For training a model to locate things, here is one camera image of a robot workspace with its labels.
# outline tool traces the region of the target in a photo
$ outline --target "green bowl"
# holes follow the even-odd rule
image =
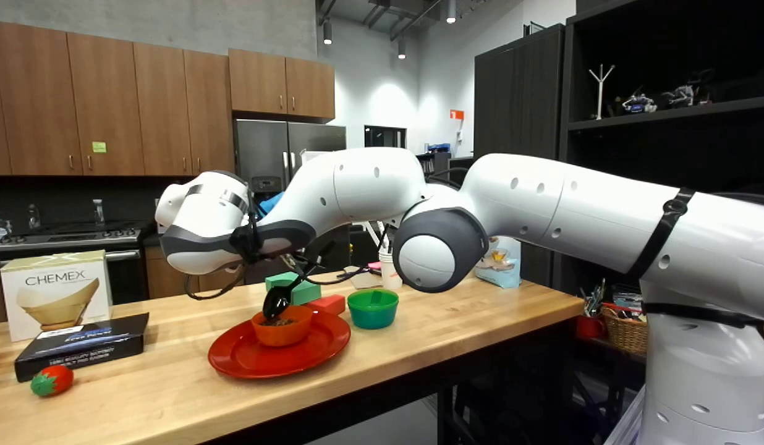
[[[351,321],[360,328],[385,328],[395,321],[399,295],[389,289],[360,289],[348,297]]]

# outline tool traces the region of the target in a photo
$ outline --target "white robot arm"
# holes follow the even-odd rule
[[[422,180],[409,151],[336,151],[248,219],[237,178],[164,192],[169,261],[207,274],[274,256],[357,219],[399,219],[394,261],[422,291],[454,286],[491,235],[641,279],[650,306],[641,442],[764,442],[764,208],[529,155],[482,155],[461,190]]]

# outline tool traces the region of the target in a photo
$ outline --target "wall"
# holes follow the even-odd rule
[[[331,39],[320,43],[320,59],[336,71],[336,119],[347,127],[348,146],[363,146],[363,127],[405,127],[409,149],[417,146],[417,45],[409,45],[409,59],[395,59],[395,45],[376,30],[331,20]]]
[[[449,140],[452,155],[475,151],[475,57],[515,43],[526,23],[555,25],[576,0],[464,0],[458,25],[433,25],[421,38],[421,143]]]
[[[203,51],[317,51],[315,0],[0,0],[0,20]]]

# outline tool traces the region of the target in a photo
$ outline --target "black shelf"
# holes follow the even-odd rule
[[[600,128],[619,128],[619,127],[642,127],[642,123],[660,123],[660,122],[677,122],[677,119],[754,114],[754,112],[764,112],[764,96],[703,103],[703,106],[687,106],[687,109],[666,109],[656,114],[608,115],[600,122],[571,122],[569,130],[600,130]]]

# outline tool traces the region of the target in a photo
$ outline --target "red fruit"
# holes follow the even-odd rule
[[[37,392],[39,397],[51,397],[75,385],[75,370],[69,370],[66,365],[51,363],[51,365],[44,365],[39,373],[34,373],[30,385],[33,385],[33,392]]]

